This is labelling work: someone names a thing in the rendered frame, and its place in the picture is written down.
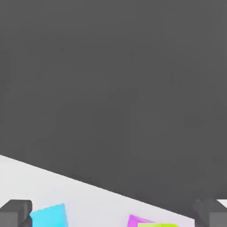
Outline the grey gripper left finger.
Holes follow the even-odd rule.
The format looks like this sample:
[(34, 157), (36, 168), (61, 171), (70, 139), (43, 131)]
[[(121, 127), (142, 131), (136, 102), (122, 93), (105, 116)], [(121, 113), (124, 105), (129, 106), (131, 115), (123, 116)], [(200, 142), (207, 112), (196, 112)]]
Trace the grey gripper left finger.
[(32, 227), (31, 200), (9, 200), (0, 208), (0, 227)]

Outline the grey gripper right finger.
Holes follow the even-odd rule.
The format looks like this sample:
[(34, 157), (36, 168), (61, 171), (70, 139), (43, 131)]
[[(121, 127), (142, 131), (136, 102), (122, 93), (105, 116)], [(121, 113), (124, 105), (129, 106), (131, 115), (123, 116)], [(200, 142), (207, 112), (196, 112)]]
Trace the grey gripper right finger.
[(214, 199), (196, 200), (195, 227), (227, 227), (227, 208)]

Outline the small cyan cube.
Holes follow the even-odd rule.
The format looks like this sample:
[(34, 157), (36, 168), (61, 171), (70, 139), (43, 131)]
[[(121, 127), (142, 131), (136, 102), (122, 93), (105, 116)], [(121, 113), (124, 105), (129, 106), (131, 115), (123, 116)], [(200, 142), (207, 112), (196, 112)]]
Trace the small cyan cube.
[(65, 204), (50, 206), (30, 214), (32, 227), (69, 227)]

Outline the small yellow-green cube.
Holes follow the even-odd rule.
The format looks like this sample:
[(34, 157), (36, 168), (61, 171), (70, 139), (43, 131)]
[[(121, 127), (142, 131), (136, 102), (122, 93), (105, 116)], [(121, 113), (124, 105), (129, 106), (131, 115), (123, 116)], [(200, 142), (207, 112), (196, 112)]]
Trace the small yellow-green cube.
[(137, 227), (179, 227), (172, 223), (138, 223)]

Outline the small magenta cube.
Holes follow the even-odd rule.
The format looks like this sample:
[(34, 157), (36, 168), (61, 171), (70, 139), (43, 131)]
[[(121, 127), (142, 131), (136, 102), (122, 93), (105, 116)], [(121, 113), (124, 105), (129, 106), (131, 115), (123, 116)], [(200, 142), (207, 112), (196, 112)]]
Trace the small magenta cube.
[(138, 227), (139, 223), (153, 223), (153, 221), (132, 214), (129, 215), (127, 227)]

